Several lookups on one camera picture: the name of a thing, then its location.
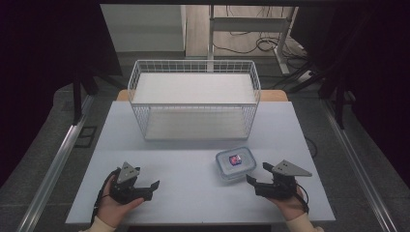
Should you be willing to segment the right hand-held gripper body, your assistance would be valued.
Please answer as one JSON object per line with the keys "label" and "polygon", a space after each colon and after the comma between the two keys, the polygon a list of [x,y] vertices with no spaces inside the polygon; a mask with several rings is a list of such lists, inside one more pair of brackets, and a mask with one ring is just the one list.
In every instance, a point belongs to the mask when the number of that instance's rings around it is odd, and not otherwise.
{"label": "right hand-held gripper body", "polygon": [[311,177],[312,174],[304,168],[283,160],[274,165],[273,182],[271,184],[260,183],[255,188],[255,194],[267,198],[289,199],[297,192],[296,176]]}

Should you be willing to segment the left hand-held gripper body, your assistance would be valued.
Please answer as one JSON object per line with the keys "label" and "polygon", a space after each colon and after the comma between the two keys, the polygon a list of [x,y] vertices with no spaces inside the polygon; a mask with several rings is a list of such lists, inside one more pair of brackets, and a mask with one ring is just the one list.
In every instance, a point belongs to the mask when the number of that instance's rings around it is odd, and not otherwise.
{"label": "left hand-held gripper body", "polygon": [[136,188],[134,186],[139,173],[135,172],[128,162],[124,162],[121,168],[114,171],[115,178],[110,186],[109,195],[120,204],[128,204],[134,199],[143,198],[145,201],[152,199],[152,194],[146,194],[146,188]]}

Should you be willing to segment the clear food container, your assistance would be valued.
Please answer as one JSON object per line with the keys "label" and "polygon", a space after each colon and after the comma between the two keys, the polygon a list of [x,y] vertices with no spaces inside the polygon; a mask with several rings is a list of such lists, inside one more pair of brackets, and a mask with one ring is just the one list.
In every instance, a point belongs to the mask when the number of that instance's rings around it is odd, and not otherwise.
{"label": "clear food container", "polygon": [[[235,155],[241,157],[242,163],[233,166],[230,164],[229,158]],[[256,168],[255,158],[247,147],[238,147],[217,153],[216,163],[220,177],[225,181],[243,178]]]}

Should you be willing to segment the white wire rack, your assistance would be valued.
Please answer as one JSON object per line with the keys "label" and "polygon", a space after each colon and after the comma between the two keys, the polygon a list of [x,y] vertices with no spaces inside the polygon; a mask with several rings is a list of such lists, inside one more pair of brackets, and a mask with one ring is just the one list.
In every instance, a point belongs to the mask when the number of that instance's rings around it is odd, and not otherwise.
{"label": "white wire rack", "polygon": [[147,140],[248,139],[261,98],[248,60],[138,60],[128,98]]}

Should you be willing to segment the person's right hand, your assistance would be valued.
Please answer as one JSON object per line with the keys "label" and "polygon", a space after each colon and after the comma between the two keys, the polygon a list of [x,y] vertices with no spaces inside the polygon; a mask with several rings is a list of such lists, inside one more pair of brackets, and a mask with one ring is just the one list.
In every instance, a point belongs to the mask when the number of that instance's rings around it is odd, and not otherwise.
{"label": "person's right hand", "polygon": [[295,196],[285,200],[269,198],[269,201],[278,207],[286,221],[298,218],[305,213],[303,203]]}

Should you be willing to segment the person's left hand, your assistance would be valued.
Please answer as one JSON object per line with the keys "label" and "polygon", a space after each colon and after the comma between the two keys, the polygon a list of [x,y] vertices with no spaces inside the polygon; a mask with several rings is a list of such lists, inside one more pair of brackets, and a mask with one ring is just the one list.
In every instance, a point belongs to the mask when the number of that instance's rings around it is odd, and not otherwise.
{"label": "person's left hand", "polygon": [[110,195],[110,186],[112,183],[112,180],[114,179],[113,176],[111,176],[104,189],[102,192],[102,199],[100,201],[98,210],[97,210],[97,218],[100,219],[102,222],[107,224],[108,226],[112,228],[118,227],[124,217],[133,209],[138,207],[144,202],[143,198],[137,198],[134,199],[132,202],[122,205],[118,202],[116,202]]}

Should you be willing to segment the black floor socket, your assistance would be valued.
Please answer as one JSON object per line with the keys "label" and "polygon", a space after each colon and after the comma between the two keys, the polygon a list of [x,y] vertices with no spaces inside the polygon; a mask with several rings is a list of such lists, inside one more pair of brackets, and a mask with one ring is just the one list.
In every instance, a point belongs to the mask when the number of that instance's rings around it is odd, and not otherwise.
{"label": "black floor socket", "polygon": [[75,148],[90,148],[97,132],[96,126],[83,127],[74,143]]}

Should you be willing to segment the wooden board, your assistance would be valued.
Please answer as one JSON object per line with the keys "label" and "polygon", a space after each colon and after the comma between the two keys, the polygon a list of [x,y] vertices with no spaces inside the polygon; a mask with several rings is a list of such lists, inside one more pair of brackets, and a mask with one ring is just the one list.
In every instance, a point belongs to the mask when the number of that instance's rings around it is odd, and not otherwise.
{"label": "wooden board", "polygon": [[[128,91],[121,90],[117,96],[117,101],[126,102],[128,100]],[[288,98],[282,90],[262,90],[260,100],[263,102],[287,102]]]}

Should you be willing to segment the black stand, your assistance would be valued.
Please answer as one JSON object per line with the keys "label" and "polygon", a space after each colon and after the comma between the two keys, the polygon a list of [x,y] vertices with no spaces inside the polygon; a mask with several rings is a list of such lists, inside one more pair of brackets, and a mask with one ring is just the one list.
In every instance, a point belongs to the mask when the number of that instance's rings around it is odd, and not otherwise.
{"label": "black stand", "polygon": [[81,88],[90,96],[98,93],[94,77],[89,73],[77,73],[73,78],[73,124],[77,125],[82,116]]}

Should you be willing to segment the white power strip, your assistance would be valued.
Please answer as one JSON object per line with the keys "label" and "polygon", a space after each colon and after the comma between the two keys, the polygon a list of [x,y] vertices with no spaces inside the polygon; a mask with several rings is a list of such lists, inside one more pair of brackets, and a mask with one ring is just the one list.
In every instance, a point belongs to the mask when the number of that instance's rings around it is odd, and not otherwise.
{"label": "white power strip", "polygon": [[304,82],[304,81],[310,79],[313,75],[314,75],[314,72],[311,71],[311,70],[308,70],[308,71],[304,72],[304,73],[298,78],[298,81],[299,81],[299,82]]}

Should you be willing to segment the white cabinet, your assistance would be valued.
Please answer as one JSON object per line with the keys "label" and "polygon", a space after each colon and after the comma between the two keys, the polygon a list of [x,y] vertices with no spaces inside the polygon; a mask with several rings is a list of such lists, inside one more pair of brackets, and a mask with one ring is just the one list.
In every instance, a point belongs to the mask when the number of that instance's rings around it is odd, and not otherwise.
{"label": "white cabinet", "polygon": [[117,52],[186,50],[185,5],[100,4]]}

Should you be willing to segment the black curtain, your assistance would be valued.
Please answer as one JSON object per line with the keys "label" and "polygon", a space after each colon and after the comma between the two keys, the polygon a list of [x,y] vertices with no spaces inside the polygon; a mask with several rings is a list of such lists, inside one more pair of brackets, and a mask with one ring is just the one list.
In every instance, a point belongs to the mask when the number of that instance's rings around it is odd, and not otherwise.
{"label": "black curtain", "polygon": [[[410,0],[372,0],[368,9],[341,72],[353,112],[410,188]],[[328,69],[361,15],[354,7],[301,7],[291,37]]]}
{"label": "black curtain", "polygon": [[103,0],[0,0],[0,187],[43,126],[54,93],[122,73]]}

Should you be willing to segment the aluminium rail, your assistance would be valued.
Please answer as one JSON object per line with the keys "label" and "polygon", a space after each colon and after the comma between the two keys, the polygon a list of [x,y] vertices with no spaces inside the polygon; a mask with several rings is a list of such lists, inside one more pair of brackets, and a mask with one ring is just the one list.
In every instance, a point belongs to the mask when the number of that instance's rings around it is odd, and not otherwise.
{"label": "aluminium rail", "polygon": [[338,124],[332,103],[328,100],[321,100],[320,102],[381,229],[383,232],[399,232],[387,205],[370,180],[345,129]]}
{"label": "aluminium rail", "polygon": [[75,125],[69,127],[65,138],[60,145],[51,165],[33,197],[24,217],[22,218],[16,232],[34,232],[36,225],[44,211],[46,203],[52,194],[56,183],[64,169],[73,145],[79,137],[80,131],[88,117],[89,110],[93,104],[94,97],[87,95],[80,107],[80,116]]}

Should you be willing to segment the white desk frame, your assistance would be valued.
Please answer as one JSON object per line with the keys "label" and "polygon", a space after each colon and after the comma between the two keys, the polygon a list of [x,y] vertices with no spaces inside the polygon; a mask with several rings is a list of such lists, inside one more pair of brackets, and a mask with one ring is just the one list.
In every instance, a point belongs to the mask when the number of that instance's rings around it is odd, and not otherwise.
{"label": "white desk frame", "polygon": [[279,33],[278,44],[274,53],[281,73],[290,75],[283,55],[283,48],[290,30],[296,8],[291,7],[287,16],[283,18],[256,18],[256,17],[215,17],[215,6],[209,6],[209,41],[207,59],[214,59],[214,33],[215,32],[266,32]]}

